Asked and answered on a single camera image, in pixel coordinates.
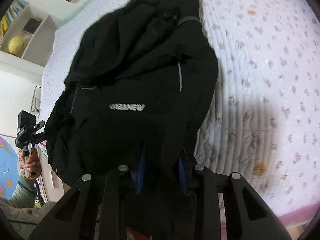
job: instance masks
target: bed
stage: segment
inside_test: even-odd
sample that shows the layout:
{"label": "bed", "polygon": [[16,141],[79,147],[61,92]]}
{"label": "bed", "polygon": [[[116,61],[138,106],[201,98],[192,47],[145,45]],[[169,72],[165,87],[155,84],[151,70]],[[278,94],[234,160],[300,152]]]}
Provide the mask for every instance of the bed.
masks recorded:
{"label": "bed", "polygon": [[[56,31],[39,119],[65,89],[84,31],[127,2],[93,0]],[[320,206],[319,21],[305,0],[201,0],[200,14],[220,74],[198,163],[241,173],[285,226],[311,219]]]}

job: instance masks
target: white shelf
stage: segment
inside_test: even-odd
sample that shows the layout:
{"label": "white shelf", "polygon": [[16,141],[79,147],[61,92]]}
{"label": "white shelf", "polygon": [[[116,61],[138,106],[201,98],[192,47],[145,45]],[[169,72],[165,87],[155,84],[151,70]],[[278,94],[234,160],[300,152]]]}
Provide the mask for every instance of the white shelf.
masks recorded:
{"label": "white shelf", "polygon": [[[23,31],[31,17],[41,21],[33,35]],[[26,72],[25,76],[28,79],[40,84],[39,75],[41,80],[43,67],[45,67],[52,54],[56,29],[57,27],[52,17],[45,11],[33,5],[26,6],[13,21],[0,43],[0,69],[19,76],[21,76],[21,73]],[[17,35],[23,38],[25,47],[19,55],[13,56],[8,53],[8,44]]]}
{"label": "white shelf", "polygon": [[0,51],[0,70],[20,76],[41,86],[44,67]]}
{"label": "white shelf", "polygon": [[45,67],[52,54],[55,30],[56,26],[48,16],[33,34],[21,58]]}

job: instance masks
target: book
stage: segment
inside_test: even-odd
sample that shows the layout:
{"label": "book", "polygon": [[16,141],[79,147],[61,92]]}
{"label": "book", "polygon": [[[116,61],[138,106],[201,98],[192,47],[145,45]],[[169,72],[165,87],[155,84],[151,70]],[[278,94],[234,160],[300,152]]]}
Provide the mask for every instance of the book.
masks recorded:
{"label": "book", "polygon": [[13,22],[13,18],[12,18],[12,16],[11,16],[11,14],[9,13],[9,11],[7,11],[7,12],[5,13],[5,15],[6,15],[6,18],[7,18],[7,20],[8,20],[9,25],[11,25],[12,22]]}
{"label": "book", "polygon": [[15,0],[24,9],[29,3],[23,0]]}
{"label": "book", "polygon": [[15,1],[13,2],[13,4],[15,5],[15,7],[16,7],[20,12],[22,12],[22,11],[23,11],[22,6],[18,3],[18,1],[17,1],[17,0],[15,0]]}
{"label": "book", "polygon": [[7,20],[5,19],[5,16],[2,18],[2,25],[3,25],[3,31],[5,33],[7,31],[7,29],[9,28],[9,25],[7,23]]}
{"label": "book", "polygon": [[13,10],[12,5],[9,6],[8,12],[11,14],[13,19],[18,16],[18,14]]}
{"label": "book", "polygon": [[14,4],[14,2],[12,3],[11,7],[12,7],[12,10],[13,10],[17,15],[19,15],[20,10],[16,7],[16,5]]}
{"label": "book", "polygon": [[3,27],[2,27],[2,20],[1,20],[0,21],[0,42],[2,41],[3,36],[4,36],[4,34],[3,34]]}

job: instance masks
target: yellow ball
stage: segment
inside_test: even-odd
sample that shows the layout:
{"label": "yellow ball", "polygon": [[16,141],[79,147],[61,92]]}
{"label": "yellow ball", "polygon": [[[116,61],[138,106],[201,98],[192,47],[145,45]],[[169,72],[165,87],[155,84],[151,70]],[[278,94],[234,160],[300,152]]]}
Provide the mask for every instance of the yellow ball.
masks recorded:
{"label": "yellow ball", "polygon": [[8,52],[17,56],[23,49],[23,39],[21,36],[13,37],[8,44]]}

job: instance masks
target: person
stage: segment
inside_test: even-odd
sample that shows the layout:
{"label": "person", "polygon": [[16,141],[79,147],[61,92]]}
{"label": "person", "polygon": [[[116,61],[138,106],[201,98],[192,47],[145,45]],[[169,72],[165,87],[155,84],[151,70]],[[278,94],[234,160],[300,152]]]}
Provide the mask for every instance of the person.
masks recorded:
{"label": "person", "polygon": [[10,199],[0,197],[0,208],[11,223],[16,232],[23,238],[28,239],[32,231],[53,208],[55,202],[45,203],[41,208],[35,208],[37,189],[34,186],[36,179],[42,173],[42,167],[38,152],[31,148],[30,156],[24,162],[25,152],[20,153],[20,158],[25,170],[34,172],[35,175],[28,178],[20,176],[18,184]]}

